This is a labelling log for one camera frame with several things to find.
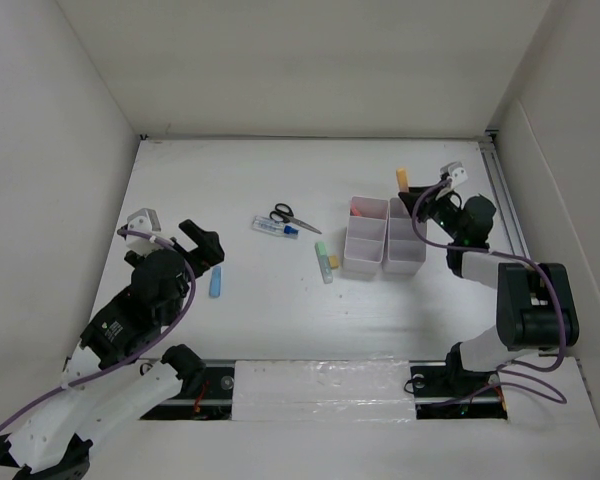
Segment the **green highlighter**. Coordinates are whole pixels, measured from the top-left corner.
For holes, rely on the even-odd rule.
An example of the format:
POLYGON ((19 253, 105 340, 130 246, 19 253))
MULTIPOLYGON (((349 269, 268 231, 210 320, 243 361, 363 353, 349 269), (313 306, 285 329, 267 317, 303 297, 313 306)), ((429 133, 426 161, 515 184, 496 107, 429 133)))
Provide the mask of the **green highlighter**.
POLYGON ((323 242, 316 242, 315 251, 323 282, 331 284, 333 282, 333 273, 325 244, 323 242))

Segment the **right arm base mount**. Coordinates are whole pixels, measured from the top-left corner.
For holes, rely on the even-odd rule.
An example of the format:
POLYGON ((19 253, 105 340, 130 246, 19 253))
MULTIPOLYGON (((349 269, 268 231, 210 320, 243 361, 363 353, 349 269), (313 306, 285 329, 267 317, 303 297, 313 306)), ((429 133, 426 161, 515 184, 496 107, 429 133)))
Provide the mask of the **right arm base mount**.
POLYGON ((447 374, 442 365, 416 364, 403 390, 415 401, 418 420, 507 420, 504 396, 491 388, 493 372, 447 374))

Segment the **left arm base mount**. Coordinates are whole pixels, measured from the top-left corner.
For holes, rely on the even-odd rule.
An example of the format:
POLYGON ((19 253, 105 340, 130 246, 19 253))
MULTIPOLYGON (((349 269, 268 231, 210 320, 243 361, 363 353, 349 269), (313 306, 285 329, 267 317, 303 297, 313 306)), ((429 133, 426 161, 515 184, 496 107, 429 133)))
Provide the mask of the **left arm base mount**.
POLYGON ((226 421, 232 416, 234 363, 211 363, 193 393, 180 393, 145 413, 145 421, 226 421))

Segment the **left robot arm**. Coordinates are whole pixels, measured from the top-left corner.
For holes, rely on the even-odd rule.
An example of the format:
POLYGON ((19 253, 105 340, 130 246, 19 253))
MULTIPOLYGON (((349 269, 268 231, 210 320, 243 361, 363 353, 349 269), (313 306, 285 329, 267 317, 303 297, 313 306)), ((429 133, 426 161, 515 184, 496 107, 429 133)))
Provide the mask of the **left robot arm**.
POLYGON ((191 220, 179 229, 194 249, 162 236, 145 215, 119 229, 132 267, 129 285, 85 327, 59 385, 0 424, 0 466, 15 469, 16 478, 81 479, 113 429, 174 396, 205 393, 205 362, 180 344, 119 393, 107 394, 114 373, 174 330, 193 303, 197 279, 224 261, 216 232, 191 220))

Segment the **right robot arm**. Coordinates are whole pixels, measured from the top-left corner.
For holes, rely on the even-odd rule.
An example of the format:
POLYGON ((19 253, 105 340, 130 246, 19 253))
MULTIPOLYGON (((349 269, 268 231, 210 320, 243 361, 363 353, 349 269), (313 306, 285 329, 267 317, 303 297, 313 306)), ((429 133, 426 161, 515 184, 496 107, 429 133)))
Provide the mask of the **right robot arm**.
POLYGON ((435 376, 435 385, 443 389, 436 397, 437 407, 470 402, 497 390, 504 385, 501 375, 535 382, 542 387, 538 396, 565 403, 564 394, 539 377, 561 367, 568 348, 579 338, 565 266, 492 249, 488 237, 496 214, 494 204, 482 195, 462 200, 448 179, 412 188, 398 197, 419 240, 432 243, 421 232, 429 221, 449 236, 442 248, 455 276, 496 293, 494 326, 453 345, 435 376))

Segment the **orange highlighter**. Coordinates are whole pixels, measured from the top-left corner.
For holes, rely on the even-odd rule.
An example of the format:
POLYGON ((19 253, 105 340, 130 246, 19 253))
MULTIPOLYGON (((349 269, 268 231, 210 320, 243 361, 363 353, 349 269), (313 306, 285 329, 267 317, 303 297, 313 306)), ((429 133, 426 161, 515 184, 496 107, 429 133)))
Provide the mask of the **orange highlighter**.
POLYGON ((396 180, 400 192, 407 193, 410 190, 408 174, 405 168, 396 170, 396 180))

